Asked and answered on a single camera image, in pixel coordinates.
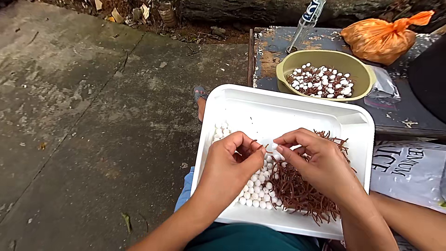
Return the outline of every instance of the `wooden table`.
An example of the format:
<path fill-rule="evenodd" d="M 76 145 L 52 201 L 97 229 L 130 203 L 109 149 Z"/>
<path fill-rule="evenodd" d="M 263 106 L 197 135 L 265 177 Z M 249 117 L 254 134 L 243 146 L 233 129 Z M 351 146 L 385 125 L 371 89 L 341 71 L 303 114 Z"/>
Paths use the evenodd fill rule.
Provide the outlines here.
<path fill-rule="evenodd" d="M 248 84 L 254 88 L 278 92 L 276 65 L 287 56 L 285 47 L 296 27 L 271 26 L 253 33 L 249 45 Z M 352 54 L 350 47 L 339 34 L 341 29 L 314 28 L 307 35 L 304 50 L 338 50 Z M 407 79 L 410 61 L 438 39 L 437 35 L 418 34 L 415 45 L 396 62 L 384 67 L 398 87 L 401 101 L 394 105 L 372 104 L 365 99 L 348 103 L 365 108 L 373 117 L 376 132 L 414 137 L 446 138 L 446 124 L 438 120 L 418 101 Z M 363 60 L 366 64 L 380 66 Z"/>

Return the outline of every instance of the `sandal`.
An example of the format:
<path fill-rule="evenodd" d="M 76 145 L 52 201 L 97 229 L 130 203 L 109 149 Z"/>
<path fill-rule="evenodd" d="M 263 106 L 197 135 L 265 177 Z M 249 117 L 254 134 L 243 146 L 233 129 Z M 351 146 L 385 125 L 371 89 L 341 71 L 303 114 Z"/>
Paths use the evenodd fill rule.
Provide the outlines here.
<path fill-rule="evenodd" d="M 200 97 L 204 98 L 205 100 L 207 100 L 207 97 L 209 96 L 209 94 L 206 93 L 206 91 L 204 90 L 203 87 L 201 86 L 196 86 L 194 88 L 194 102 L 197 104 L 197 108 L 198 108 L 198 99 Z M 203 124 L 203 121 L 200 121 L 200 119 L 198 118 L 198 110 L 197 110 L 197 122 L 198 124 Z"/>

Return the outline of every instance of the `concrete ground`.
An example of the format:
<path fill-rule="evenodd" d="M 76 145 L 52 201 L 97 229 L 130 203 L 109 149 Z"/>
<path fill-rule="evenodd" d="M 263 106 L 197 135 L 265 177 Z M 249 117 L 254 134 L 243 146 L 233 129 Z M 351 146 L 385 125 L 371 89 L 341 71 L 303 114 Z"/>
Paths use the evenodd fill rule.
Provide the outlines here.
<path fill-rule="evenodd" d="M 122 250 L 173 212 L 198 146 L 192 88 L 247 76 L 247 45 L 189 46 L 37 2 L 0 10 L 0 250 Z"/>

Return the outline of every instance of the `white tray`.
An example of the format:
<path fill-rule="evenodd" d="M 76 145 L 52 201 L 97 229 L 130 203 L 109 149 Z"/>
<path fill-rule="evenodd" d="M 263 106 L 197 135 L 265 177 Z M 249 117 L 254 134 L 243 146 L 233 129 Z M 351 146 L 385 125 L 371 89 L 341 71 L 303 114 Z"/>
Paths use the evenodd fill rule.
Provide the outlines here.
<path fill-rule="evenodd" d="M 215 123 L 223 121 L 264 145 L 300 127 L 330 131 L 338 138 L 348 138 L 345 146 L 349 148 L 351 166 L 358 172 L 356 176 L 365 191 L 369 191 L 375 125 L 365 109 L 341 102 L 225 84 L 215 88 L 206 102 L 191 194 L 200 180 Z M 293 234 L 343 239 L 339 219 L 318 226 L 311 216 L 299 212 L 289 214 L 279 209 L 260 209 L 239 203 L 224 210 L 215 221 L 249 222 Z"/>

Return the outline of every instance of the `plastic bottle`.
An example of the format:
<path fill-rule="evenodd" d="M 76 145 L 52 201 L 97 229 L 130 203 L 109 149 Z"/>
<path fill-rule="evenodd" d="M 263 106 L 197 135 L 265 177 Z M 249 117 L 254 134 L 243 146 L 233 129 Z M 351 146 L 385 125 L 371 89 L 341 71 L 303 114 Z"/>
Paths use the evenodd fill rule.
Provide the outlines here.
<path fill-rule="evenodd" d="M 293 39 L 291 39 L 286 47 L 288 54 L 301 49 L 309 30 L 316 25 L 325 3 L 326 0 L 312 0 L 308 5 L 307 10 L 299 20 L 299 25 L 297 26 Z"/>

